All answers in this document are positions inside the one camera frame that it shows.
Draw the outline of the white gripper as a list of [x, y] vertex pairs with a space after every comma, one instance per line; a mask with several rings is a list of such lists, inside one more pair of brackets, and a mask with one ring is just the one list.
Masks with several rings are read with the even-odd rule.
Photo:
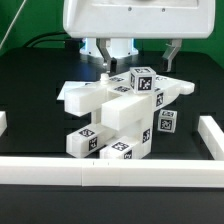
[[162, 56], [162, 71], [170, 72], [181, 39], [212, 33], [215, 8], [215, 0], [64, 0], [63, 28], [72, 37], [97, 38], [108, 73], [117, 60], [106, 38], [172, 39]]

